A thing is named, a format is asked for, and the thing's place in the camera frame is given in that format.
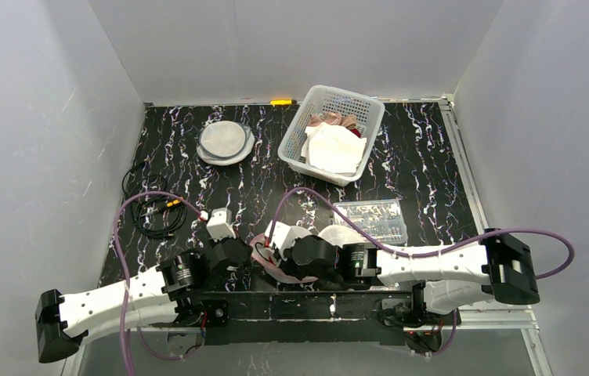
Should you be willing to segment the white mesh bag pink trim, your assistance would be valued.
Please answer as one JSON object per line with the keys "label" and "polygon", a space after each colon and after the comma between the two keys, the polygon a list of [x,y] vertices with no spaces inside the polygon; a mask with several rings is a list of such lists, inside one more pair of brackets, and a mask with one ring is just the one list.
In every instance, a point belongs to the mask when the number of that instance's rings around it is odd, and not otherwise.
{"label": "white mesh bag pink trim", "polygon": [[[345,226],[330,225],[322,229],[319,235],[327,242],[335,246],[344,246],[347,244],[363,243],[366,239],[362,237],[355,230]],[[311,284],[317,281],[317,277],[304,277],[297,279],[296,277],[285,274],[281,269],[272,264],[268,259],[262,257],[262,253],[257,249],[257,243],[262,243],[265,240],[265,235],[260,234],[254,238],[250,245],[252,247],[251,257],[259,263],[262,268],[276,281],[282,284]]]}

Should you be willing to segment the white bra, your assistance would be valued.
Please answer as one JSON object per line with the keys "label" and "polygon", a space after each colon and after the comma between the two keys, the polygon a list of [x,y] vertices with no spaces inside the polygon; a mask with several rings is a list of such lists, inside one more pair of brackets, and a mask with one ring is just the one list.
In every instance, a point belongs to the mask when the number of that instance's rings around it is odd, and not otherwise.
{"label": "white bra", "polygon": [[326,123],[306,127],[305,135],[301,156],[309,165],[334,174],[356,173],[367,139],[357,137],[347,128]]}

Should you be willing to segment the white mesh bag blue trim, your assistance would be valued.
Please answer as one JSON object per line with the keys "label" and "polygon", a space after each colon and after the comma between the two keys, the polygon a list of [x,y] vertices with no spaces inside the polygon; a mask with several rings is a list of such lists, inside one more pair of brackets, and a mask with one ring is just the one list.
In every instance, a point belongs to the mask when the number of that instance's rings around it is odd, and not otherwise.
{"label": "white mesh bag blue trim", "polygon": [[202,128],[197,141],[198,156],[209,165],[240,163],[252,151],[255,136],[247,125],[217,121]]}

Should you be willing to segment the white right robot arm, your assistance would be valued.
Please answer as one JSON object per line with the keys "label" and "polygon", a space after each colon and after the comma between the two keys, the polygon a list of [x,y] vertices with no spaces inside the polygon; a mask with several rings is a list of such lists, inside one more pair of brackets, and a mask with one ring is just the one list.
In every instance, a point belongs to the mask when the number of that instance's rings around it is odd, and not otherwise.
{"label": "white right robot arm", "polygon": [[285,275],[303,282],[313,278],[325,290],[368,291],[411,282],[410,311],[419,320],[481,301],[517,306],[540,301],[530,248],[507,233],[466,245],[387,250],[357,239],[308,235],[282,240],[274,250]]}

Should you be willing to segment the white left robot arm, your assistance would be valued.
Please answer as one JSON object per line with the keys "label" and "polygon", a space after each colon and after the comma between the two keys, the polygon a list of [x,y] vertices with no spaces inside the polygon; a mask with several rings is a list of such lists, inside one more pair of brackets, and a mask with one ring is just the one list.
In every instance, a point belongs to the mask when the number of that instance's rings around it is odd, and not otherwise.
{"label": "white left robot arm", "polygon": [[64,360],[84,343],[128,329],[204,326],[214,312],[202,301],[211,278],[248,265],[251,253],[243,240],[226,238],[211,248],[182,251],[126,281],[75,294],[41,293],[34,314],[39,363]]}

